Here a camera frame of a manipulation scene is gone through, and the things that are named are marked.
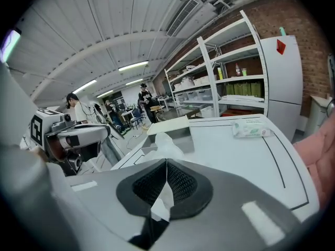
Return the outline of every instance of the black pants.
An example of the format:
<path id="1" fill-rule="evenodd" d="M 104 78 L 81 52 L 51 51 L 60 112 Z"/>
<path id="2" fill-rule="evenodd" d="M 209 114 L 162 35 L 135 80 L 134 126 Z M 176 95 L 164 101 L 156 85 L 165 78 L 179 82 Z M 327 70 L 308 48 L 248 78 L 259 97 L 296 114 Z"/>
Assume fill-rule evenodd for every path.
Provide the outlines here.
<path id="1" fill-rule="evenodd" d="M 149 107 L 145 107 L 145 109 L 146 109 L 147 116 L 148 116 L 150 122 L 157 123 L 155 116 L 153 116 L 154 113 L 152 111 L 150 111 L 150 106 Z"/>

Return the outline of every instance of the green box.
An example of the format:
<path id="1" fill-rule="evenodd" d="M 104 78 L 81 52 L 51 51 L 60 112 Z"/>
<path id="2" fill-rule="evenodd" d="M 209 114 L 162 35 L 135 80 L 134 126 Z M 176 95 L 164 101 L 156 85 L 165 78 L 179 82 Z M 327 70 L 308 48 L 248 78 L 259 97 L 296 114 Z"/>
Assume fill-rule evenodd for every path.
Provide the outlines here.
<path id="1" fill-rule="evenodd" d="M 251 96 L 251 86 L 249 83 L 242 84 L 242 94 L 244 96 Z"/>
<path id="2" fill-rule="evenodd" d="M 231 84 L 226 85 L 227 95 L 234 95 L 234 86 Z"/>
<path id="3" fill-rule="evenodd" d="M 261 97 L 261 83 L 251 83 L 251 95 L 257 98 Z"/>
<path id="4" fill-rule="evenodd" d="M 234 84 L 234 93 L 235 93 L 235 95 L 242 95 L 243 94 L 242 84 Z"/>

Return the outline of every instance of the white cabinet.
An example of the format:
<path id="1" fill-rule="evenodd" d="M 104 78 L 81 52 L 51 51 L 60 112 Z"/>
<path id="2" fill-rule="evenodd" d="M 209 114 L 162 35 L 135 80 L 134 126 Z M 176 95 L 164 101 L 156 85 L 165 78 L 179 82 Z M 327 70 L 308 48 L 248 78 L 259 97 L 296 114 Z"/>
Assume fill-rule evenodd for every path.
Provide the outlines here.
<path id="1" fill-rule="evenodd" d="M 316 96 L 311 97 L 312 105 L 310 108 L 310 114 L 306 125 L 304 137 L 310 136 L 317 132 L 320 126 L 323 124 L 324 120 L 327 118 L 326 112 L 329 101 Z"/>
<path id="2" fill-rule="evenodd" d="M 286 45 L 283 55 L 277 51 L 277 40 Z M 302 104 L 303 69 L 295 36 L 261 40 L 269 79 L 269 99 Z"/>
<path id="3" fill-rule="evenodd" d="M 267 117 L 292 141 L 297 128 L 301 105 L 269 100 Z"/>

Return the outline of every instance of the air vent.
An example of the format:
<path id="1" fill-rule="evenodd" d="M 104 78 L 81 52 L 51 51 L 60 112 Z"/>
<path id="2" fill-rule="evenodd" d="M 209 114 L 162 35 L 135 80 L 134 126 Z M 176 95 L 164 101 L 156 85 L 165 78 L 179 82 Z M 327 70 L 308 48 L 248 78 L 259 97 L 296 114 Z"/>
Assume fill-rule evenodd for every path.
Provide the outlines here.
<path id="1" fill-rule="evenodd" d="M 199 5 L 199 2 L 197 0 L 189 0 L 170 25 L 166 35 L 174 36 L 177 33 L 178 29 L 181 28 L 183 22 L 191 16 L 193 10 L 197 7 L 197 5 Z"/>

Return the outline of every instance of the black mesh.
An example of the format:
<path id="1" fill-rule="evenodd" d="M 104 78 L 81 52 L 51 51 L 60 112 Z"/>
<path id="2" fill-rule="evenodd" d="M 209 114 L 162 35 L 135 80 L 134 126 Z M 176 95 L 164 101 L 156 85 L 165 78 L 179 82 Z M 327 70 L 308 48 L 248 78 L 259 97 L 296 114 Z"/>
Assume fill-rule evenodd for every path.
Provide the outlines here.
<path id="1" fill-rule="evenodd" d="M 167 182 L 172 189 L 175 205 L 190 197 L 197 189 L 195 178 L 171 163 L 167 163 Z"/>
<path id="2" fill-rule="evenodd" d="M 166 163 L 161 164 L 132 185 L 133 192 L 153 206 L 166 183 Z"/>

